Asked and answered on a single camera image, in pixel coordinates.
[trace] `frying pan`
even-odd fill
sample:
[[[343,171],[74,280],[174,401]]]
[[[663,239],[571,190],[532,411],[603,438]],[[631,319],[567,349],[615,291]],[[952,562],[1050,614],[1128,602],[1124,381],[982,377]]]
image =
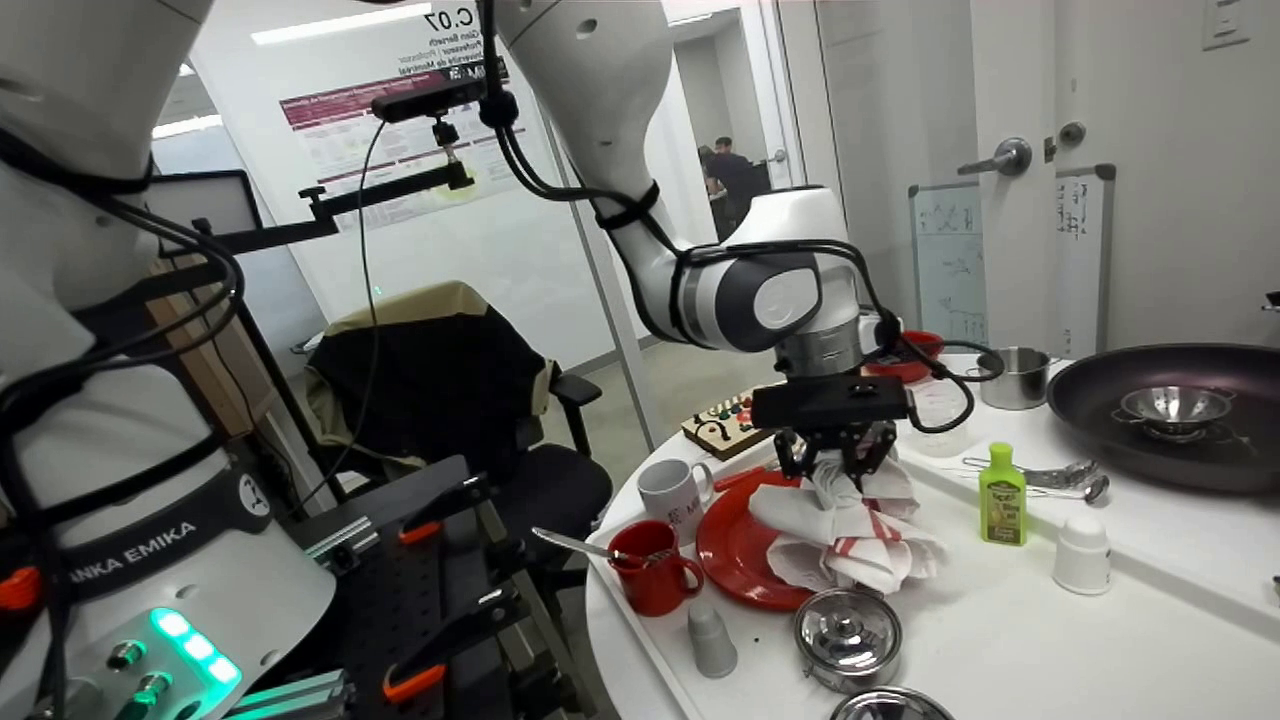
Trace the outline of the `frying pan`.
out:
[[[1131,390],[1231,394],[1231,416],[1205,446],[1161,446],[1114,416]],[[1047,385],[1047,407],[1102,466],[1157,483],[1280,493],[1280,353],[1244,345],[1150,345],[1087,355]]]

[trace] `small bottle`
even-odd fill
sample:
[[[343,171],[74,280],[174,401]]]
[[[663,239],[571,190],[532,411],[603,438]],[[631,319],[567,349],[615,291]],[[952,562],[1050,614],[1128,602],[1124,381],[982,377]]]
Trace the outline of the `small bottle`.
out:
[[[991,446],[991,466],[975,480],[975,508],[988,544],[1029,539],[1029,475],[1011,466],[1011,446]]]

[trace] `lid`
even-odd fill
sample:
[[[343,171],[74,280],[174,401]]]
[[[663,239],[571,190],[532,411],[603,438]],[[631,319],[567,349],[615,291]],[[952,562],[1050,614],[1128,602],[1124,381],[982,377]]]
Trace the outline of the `lid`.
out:
[[[798,610],[798,648],[834,676],[877,676],[900,652],[902,625],[867,589],[817,595]]]
[[[832,720],[952,720],[939,703],[917,693],[867,690],[848,697]]]
[[[991,446],[991,469],[1011,471],[1011,446],[1003,446],[1003,439]]]

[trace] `white countertop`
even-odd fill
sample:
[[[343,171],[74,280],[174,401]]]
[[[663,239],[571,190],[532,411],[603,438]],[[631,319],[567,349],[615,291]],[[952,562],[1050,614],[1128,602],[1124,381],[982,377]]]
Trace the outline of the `white countertop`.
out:
[[[972,480],[960,462],[988,439],[1016,457],[1065,462],[1047,411],[978,407],[944,439],[900,438],[900,466],[917,480],[917,530],[939,537],[952,568],[892,604],[908,643],[897,683],[926,693],[962,720],[1174,720],[1174,715],[1280,715],[1280,503],[1241,495],[1189,495],[1111,471],[1098,508],[1114,549],[1114,589],[1098,602],[1050,584],[1050,539],[997,549],[975,539]],[[705,462],[672,438],[650,462]],[[764,466],[766,446],[733,469]],[[1082,514],[1080,500],[1036,500],[1041,532]],[[628,483],[603,532],[639,516]],[[840,697],[805,676],[789,618],[748,614],[705,589],[658,619],[625,618],[610,574],[587,581],[587,632],[601,676],[628,720],[650,715],[826,715]],[[698,682],[681,636],[692,604],[720,610],[744,652],[726,682]]]

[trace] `gray bowl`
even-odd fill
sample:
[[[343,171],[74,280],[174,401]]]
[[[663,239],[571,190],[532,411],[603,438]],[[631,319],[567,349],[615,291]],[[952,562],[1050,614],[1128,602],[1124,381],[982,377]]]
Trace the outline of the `gray bowl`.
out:
[[[1231,416],[1231,394],[1200,385],[1150,385],[1121,395],[1124,425],[1164,446],[1200,446]]]
[[[952,720],[952,713],[918,693],[867,690],[848,697],[832,720]]]

